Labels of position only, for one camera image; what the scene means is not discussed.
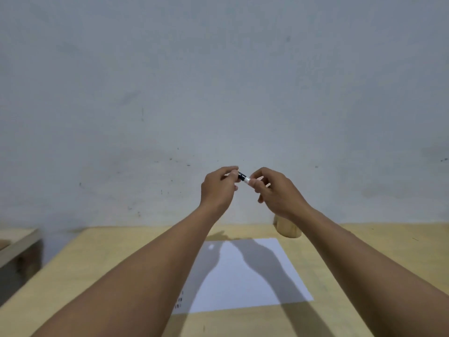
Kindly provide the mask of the person's right hand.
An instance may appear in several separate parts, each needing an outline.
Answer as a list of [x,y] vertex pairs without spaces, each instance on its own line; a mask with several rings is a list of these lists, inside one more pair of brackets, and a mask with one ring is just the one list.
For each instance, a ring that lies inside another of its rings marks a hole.
[[275,215],[292,222],[313,217],[314,209],[283,173],[263,167],[250,176],[249,185],[259,194],[258,202],[265,203]]

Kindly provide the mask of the person's left hand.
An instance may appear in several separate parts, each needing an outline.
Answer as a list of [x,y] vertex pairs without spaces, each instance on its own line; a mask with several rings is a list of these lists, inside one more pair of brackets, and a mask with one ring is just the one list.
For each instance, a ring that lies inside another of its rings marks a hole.
[[221,167],[207,174],[201,184],[199,208],[218,220],[229,208],[239,181],[238,166]]

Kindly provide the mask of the black and white marker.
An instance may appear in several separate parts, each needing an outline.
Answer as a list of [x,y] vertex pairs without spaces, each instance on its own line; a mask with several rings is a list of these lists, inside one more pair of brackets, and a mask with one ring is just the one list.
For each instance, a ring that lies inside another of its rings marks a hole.
[[[223,178],[227,178],[227,177],[229,177],[229,176],[230,176],[230,173],[225,174],[225,175],[223,176]],[[244,183],[244,184],[247,184],[247,185],[249,185],[249,186],[251,186],[251,187],[254,186],[254,185],[251,185],[251,183],[250,183],[250,177],[244,175],[244,174],[241,173],[240,171],[238,171],[238,176],[237,176],[237,180],[235,181],[235,183]],[[271,184],[270,184],[270,183],[267,183],[267,184],[265,184],[265,187],[271,188]]]

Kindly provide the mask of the person's right forearm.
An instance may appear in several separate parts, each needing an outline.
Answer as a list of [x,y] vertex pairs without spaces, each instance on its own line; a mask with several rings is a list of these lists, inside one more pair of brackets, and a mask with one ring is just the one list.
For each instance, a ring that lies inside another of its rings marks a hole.
[[449,337],[449,295],[310,206],[282,216],[306,235],[375,337]]

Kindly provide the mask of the person's left forearm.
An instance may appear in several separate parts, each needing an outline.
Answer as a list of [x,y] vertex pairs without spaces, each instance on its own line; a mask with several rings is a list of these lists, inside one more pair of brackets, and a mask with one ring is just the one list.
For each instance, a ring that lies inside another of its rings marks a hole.
[[200,204],[65,305],[32,337],[161,337],[225,207]]

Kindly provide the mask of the round wooden cup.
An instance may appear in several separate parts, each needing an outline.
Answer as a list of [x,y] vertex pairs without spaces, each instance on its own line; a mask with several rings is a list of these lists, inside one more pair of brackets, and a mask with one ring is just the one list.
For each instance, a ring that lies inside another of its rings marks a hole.
[[301,230],[290,220],[275,215],[273,225],[276,231],[286,238],[299,238],[302,235]]

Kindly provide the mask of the white paper sheet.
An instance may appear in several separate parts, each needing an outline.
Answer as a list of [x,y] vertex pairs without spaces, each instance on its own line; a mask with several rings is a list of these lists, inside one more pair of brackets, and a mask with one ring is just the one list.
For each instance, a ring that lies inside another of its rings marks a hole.
[[173,315],[313,301],[277,238],[206,241]]

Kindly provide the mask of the wooden side table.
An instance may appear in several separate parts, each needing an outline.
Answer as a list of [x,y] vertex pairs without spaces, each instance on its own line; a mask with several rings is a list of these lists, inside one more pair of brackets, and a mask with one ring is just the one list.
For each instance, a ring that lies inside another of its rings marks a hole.
[[0,307],[21,289],[43,265],[43,238],[39,229],[0,228]]

